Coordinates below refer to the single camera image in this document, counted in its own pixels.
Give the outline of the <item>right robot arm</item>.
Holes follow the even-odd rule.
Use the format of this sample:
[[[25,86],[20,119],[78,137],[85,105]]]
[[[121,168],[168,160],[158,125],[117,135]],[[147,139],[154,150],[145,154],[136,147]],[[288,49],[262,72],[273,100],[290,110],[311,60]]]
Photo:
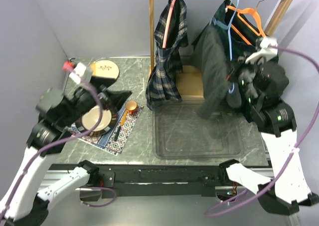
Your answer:
[[[271,214],[290,216],[300,206],[317,204],[319,196],[310,190],[301,166],[294,111],[281,99],[289,84],[284,68],[272,61],[259,65],[233,62],[227,79],[238,83],[268,149],[274,177],[260,175],[232,159],[219,165],[220,183],[244,186]]]

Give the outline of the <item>orange plastic hanger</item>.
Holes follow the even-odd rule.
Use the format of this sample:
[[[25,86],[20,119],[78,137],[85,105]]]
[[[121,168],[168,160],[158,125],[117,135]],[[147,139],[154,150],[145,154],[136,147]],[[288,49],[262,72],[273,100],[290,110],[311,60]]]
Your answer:
[[[230,25],[230,32],[237,41],[255,46],[259,38],[265,38],[261,17],[253,8],[238,9],[232,5],[225,8],[225,21]]]

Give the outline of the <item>dark grey dotted skirt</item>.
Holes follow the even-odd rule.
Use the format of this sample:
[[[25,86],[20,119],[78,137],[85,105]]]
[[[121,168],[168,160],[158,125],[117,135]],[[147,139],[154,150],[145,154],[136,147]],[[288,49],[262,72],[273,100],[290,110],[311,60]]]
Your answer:
[[[192,43],[191,63],[202,75],[204,102],[197,110],[201,118],[209,118],[219,104],[226,100],[231,108],[242,105],[238,84],[229,82],[228,62],[217,29],[208,24]]]

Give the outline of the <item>green navy plaid skirt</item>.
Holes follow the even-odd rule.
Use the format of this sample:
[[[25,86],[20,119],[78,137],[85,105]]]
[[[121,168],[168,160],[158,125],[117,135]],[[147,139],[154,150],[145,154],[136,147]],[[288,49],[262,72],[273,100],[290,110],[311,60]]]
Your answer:
[[[224,24],[228,24],[225,21],[225,8],[227,5],[232,5],[234,7],[236,7],[236,3],[230,3],[231,0],[225,0],[220,7],[218,8],[218,10],[216,11],[216,13],[214,14],[214,17],[216,17],[217,20],[221,21]],[[219,37],[222,41],[223,47],[224,47],[224,52],[225,52],[225,57],[226,57],[226,83],[227,83],[227,87],[226,87],[226,102],[228,103],[228,105],[232,108],[238,109],[242,106],[242,104],[230,104],[229,103],[229,89],[231,87],[231,82],[229,81],[229,72],[230,72],[230,58],[229,58],[229,43],[228,43],[228,35],[227,35],[227,30],[224,30],[222,28],[220,28],[217,25],[214,25],[214,28],[217,30]],[[234,37],[234,34],[231,33],[231,38],[232,38],[232,54],[233,54],[233,60],[236,60],[238,57],[240,56],[249,56],[252,53],[255,52],[256,50],[256,46],[252,46],[252,45],[248,45],[242,41],[237,41]]]

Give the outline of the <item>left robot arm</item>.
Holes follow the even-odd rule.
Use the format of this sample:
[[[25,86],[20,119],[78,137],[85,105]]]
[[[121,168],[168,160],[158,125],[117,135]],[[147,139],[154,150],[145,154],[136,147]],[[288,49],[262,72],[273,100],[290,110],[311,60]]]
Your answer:
[[[75,121],[97,106],[100,100],[103,110],[110,110],[111,122],[117,120],[117,112],[132,92],[110,91],[105,86],[99,90],[78,88],[72,99],[55,88],[43,93],[36,106],[38,123],[27,140],[23,161],[10,189],[0,202],[0,219],[7,226],[39,226],[49,211],[69,193],[81,187],[101,187],[99,167],[84,160],[66,177],[40,190],[47,170],[61,153],[66,142],[87,136],[88,129],[79,135],[67,130]]]

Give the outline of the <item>light blue wire hanger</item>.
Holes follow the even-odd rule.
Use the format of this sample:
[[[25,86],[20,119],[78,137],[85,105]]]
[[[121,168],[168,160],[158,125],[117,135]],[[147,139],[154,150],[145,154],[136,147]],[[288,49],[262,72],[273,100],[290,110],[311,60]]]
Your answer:
[[[227,30],[227,35],[228,35],[228,43],[229,43],[229,58],[230,58],[230,61],[232,61],[233,59],[233,54],[232,54],[232,38],[231,38],[231,32],[230,32],[230,28],[231,28],[231,25],[232,25],[232,22],[233,22],[233,19],[234,19],[234,16],[235,16],[235,12],[238,8],[238,5],[239,5],[239,1],[240,0],[237,0],[237,3],[236,3],[236,7],[235,7],[235,10],[234,10],[234,13],[233,15],[231,16],[230,18],[230,21],[229,23],[226,25],[224,23],[222,23],[221,21],[217,20],[216,17],[213,17],[211,19],[211,23],[214,24],[214,25],[217,25],[219,26],[220,28],[224,29],[224,30]]]

